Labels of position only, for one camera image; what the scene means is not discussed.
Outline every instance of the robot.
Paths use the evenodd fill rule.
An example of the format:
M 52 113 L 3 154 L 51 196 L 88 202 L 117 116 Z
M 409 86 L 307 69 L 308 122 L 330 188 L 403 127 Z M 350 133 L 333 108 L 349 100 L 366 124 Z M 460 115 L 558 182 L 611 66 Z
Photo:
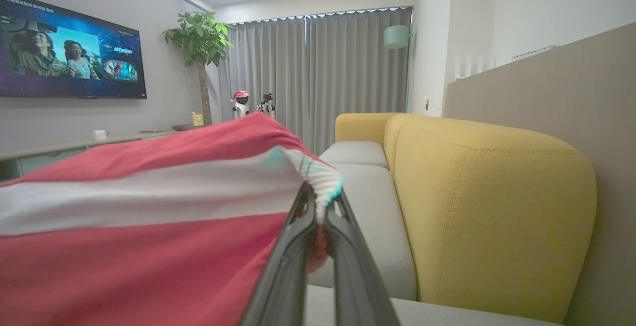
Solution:
M 234 100 L 236 100 L 236 104 L 232 107 L 232 118 L 236 120 L 237 118 L 245 117 L 249 113 L 249 106 L 247 105 L 249 93 L 244 90 L 236 91 L 234 96 L 232 96 L 232 101 Z
M 263 100 L 256 106 L 256 111 L 262 111 L 265 115 L 270 115 L 275 120 L 276 106 L 270 104 L 271 100 L 274 100 L 271 92 L 263 95 Z

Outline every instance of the wall-mounted television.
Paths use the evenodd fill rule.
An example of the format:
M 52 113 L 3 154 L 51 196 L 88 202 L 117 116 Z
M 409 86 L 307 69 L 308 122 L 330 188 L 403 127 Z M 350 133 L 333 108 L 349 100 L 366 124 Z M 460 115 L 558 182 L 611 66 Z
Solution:
M 146 99 L 139 31 L 38 0 L 0 0 L 0 96 Z

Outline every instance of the gray wall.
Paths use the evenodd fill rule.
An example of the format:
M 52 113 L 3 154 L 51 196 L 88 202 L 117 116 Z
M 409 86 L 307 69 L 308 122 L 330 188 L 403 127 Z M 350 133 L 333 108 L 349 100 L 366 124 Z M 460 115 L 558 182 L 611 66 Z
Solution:
M 445 117 L 539 131 L 591 159 L 594 233 L 566 319 L 636 325 L 636 23 L 449 84 Z
M 148 100 L 0 97 L 0 150 L 90 140 L 96 129 L 130 134 L 187 124 L 201 110 L 196 68 L 185 68 L 180 52 L 159 39 L 177 25 L 177 13 L 200 9 L 184 0 L 41 1 L 137 29 Z

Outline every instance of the white stripe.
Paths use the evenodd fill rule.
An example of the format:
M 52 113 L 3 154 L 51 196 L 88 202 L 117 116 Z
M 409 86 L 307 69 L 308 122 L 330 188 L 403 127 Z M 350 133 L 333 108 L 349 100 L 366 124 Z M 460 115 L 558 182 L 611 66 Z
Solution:
M 286 212 L 304 179 L 314 186 L 318 214 L 324 215 L 334 191 L 340 191 L 341 176 L 315 160 L 307 172 L 303 168 L 310 161 L 300 151 L 274 147 L 252 158 L 177 165 L 120 179 L 18 183 L 0 188 L 0 235 Z

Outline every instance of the gray curtain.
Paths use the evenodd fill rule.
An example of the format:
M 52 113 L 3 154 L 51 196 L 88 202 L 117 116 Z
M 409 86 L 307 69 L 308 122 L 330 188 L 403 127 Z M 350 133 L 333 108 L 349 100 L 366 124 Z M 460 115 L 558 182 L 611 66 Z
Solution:
M 384 49 L 384 29 L 411 22 L 411 8 L 314 15 L 235 25 L 220 66 L 224 119 L 236 90 L 254 108 L 274 93 L 277 120 L 320 155 L 347 112 L 403 112 L 407 49 Z

